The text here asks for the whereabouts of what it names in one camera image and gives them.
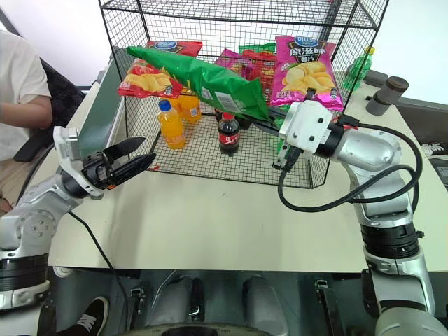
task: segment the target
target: red bottle label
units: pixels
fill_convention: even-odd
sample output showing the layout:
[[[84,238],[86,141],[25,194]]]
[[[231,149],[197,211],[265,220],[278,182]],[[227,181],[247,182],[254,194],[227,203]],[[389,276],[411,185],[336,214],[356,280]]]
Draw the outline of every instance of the red bottle label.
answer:
[[[239,133],[235,135],[225,135],[225,134],[219,134],[219,142],[221,142],[224,145],[233,145],[238,142],[239,139]]]

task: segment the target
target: green bottle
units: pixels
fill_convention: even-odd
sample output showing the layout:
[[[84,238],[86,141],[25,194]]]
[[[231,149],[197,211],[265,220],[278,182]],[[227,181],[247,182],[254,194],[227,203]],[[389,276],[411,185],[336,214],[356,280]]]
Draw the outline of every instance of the green bottle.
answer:
[[[355,87],[353,88],[353,90],[356,90],[359,88],[359,85],[361,85],[361,81],[364,79],[364,77],[367,76],[367,72],[370,70],[370,67],[372,66],[372,55],[374,52],[375,52],[375,48],[365,47],[364,55],[358,56],[355,59],[355,62],[351,65],[351,69],[350,69],[349,73],[345,76],[344,82],[342,83],[342,86],[344,86],[344,89],[351,90],[354,83],[355,83]],[[364,57],[366,55],[367,55],[367,59],[366,59],[364,66],[361,70],[361,73],[359,74],[358,80],[356,80],[356,76],[358,75],[358,72],[363,65]]]

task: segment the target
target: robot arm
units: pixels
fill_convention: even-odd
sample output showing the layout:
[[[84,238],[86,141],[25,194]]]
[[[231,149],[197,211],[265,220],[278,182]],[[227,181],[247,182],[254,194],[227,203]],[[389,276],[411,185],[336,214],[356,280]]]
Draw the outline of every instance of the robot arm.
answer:
[[[119,158],[140,146],[143,137],[126,139],[84,160],[77,129],[55,127],[54,140],[62,172],[30,187],[17,206],[0,218],[0,330],[8,330],[3,328],[10,321],[13,329],[8,335],[20,333],[14,321],[22,311],[7,311],[36,305],[46,297],[50,285],[48,253],[60,218],[80,205],[84,197],[99,199],[104,189],[147,170],[155,158],[155,154],[138,155],[123,165],[119,163]]]
[[[380,131],[360,132],[330,123],[331,119],[332,113],[318,102],[293,103],[279,131],[284,143],[274,166],[291,168],[288,149],[299,148],[303,155],[315,153],[341,162],[349,173],[351,189],[355,189],[399,165],[401,147],[394,136]],[[403,187],[405,182],[395,170],[357,198],[382,197]],[[383,202],[361,200],[354,206],[365,243],[368,270],[364,276],[374,292],[375,310],[381,314],[377,335],[448,335],[433,317],[433,290],[418,243],[423,234],[414,228],[407,192]]]

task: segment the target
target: black chair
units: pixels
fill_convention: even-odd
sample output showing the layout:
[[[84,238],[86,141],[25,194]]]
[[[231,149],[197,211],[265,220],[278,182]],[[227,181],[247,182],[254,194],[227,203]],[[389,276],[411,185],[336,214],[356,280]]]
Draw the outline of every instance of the black chair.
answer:
[[[14,155],[14,160],[18,162],[30,162],[40,150],[49,147],[53,143],[54,126],[66,127],[85,97],[85,94],[70,80],[63,77],[43,60],[42,66],[47,74],[48,89],[51,94],[53,121],[47,129],[32,129],[30,131],[29,140]]]

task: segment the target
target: green chip bag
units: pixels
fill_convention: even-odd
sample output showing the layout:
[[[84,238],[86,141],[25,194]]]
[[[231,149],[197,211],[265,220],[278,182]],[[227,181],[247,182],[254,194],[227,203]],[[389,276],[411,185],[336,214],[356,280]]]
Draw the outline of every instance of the green chip bag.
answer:
[[[128,47],[127,52],[169,74],[220,111],[269,120],[259,79],[249,81],[222,66],[173,52],[142,47]]]
[[[271,53],[275,53],[275,42],[266,44],[240,45],[238,47],[238,53],[241,55],[245,50],[253,50],[256,53],[261,53],[262,51],[270,51]]]

